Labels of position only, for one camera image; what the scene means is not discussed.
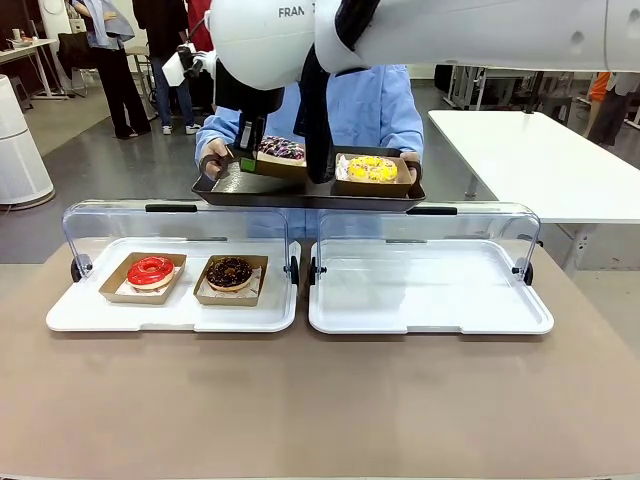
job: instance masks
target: sneaker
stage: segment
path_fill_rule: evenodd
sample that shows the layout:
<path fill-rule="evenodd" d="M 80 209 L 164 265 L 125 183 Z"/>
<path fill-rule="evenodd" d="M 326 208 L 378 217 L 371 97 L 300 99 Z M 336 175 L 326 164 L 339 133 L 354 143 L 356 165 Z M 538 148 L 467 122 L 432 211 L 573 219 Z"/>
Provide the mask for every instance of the sneaker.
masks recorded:
<path fill-rule="evenodd" d="M 198 133 L 198 130 L 200 130 L 201 128 L 202 128 L 201 125 L 198 125 L 197 123 L 194 123 L 191 126 L 187 125 L 185 127 L 185 131 L 187 132 L 187 135 L 193 135 L 194 133 Z"/>

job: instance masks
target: plastic display case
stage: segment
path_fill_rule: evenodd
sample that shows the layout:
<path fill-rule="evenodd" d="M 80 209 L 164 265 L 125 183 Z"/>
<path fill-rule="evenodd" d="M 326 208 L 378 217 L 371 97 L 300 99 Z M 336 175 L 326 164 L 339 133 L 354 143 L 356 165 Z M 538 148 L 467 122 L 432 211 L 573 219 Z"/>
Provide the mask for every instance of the plastic display case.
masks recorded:
<path fill-rule="evenodd" d="M 75 283 L 51 309 L 56 331 L 277 332 L 294 319 L 301 249 L 277 211 L 221 210 L 202 202 L 86 201 L 67 210 L 64 232 Z M 132 253 L 182 254 L 164 305 L 108 301 L 100 289 Z M 213 255 L 267 256 L 255 307 L 201 305 L 194 287 Z"/>
<path fill-rule="evenodd" d="M 328 334 L 540 335 L 553 317 L 533 287 L 540 221 L 519 205 L 319 212 L 309 320 Z"/>

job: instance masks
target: red glazed donut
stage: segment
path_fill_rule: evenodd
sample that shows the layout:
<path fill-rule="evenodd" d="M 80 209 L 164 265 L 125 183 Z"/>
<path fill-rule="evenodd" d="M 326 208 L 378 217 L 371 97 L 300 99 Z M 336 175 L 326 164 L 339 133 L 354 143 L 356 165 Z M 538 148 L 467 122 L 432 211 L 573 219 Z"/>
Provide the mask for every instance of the red glazed donut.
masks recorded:
<path fill-rule="evenodd" d="M 165 257 L 146 257 L 131 265 L 127 282 L 138 290 L 155 290 L 171 281 L 175 267 Z"/>

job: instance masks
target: blue shirt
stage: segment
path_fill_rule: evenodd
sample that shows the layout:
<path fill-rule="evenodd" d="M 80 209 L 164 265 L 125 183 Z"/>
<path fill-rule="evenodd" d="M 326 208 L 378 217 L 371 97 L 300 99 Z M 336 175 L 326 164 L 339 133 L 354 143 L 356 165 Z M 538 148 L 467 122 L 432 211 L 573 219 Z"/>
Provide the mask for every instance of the blue shirt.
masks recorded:
<path fill-rule="evenodd" d="M 267 117 L 267 135 L 304 143 L 293 134 L 300 106 L 298 84 L 288 85 L 280 109 Z M 377 66 L 343 76 L 332 76 L 327 86 L 327 111 L 333 142 L 357 147 L 388 147 L 403 152 L 418 152 L 422 157 L 424 133 L 422 119 L 411 93 L 407 67 Z M 240 114 L 218 107 L 197 134 L 195 161 L 202 148 L 215 138 L 233 143 L 238 132 Z M 293 238 L 315 236 L 314 212 L 286 211 Z"/>
<path fill-rule="evenodd" d="M 91 48 L 104 48 L 106 50 L 121 50 L 124 48 L 124 42 L 132 39 L 135 35 L 129 22 L 124 16 L 115 8 L 115 6 L 105 0 L 72 0 L 71 5 L 77 4 L 84 5 L 91 13 L 91 18 L 82 17 L 87 26 L 87 43 Z M 99 18 L 97 21 L 93 18 L 94 15 L 102 17 L 105 11 L 116 13 L 115 20 L 110 20 L 110 27 L 107 30 L 106 22 Z M 116 33 L 118 36 L 111 37 L 107 35 L 107 31 Z"/>

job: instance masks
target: hand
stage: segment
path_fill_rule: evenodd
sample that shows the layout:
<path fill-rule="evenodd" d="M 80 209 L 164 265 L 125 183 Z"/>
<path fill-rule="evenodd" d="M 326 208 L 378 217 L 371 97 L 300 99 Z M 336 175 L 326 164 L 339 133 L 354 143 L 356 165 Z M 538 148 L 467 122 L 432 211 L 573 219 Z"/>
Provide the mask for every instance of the hand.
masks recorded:
<path fill-rule="evenodd" d="M 204 146 L 200 154 L 200 160 L 206 156 L 212 157 L 205 166 L 205 171 L 211 178 L 215 178 L 220 170 L 222 170 L 225 162 L 228 162 L 229 159 L 232 158 L 227 149 L 227 145 L 221 138 L 211 140 Z"/>
<path fill-rule="evenodd" d="M 418 154 L 418 152 L 402 152 L 400 154 L 400 158 L 403 159 L 405 162 L 420 163 L 420 155 Z M 408 167 L 409 167 L 409 173 L 411 174 L 411 182 L 413 185 L 418 181 L 418 171 L 415 168 L 411 167 L 410 165 L 408 165 Z"/>

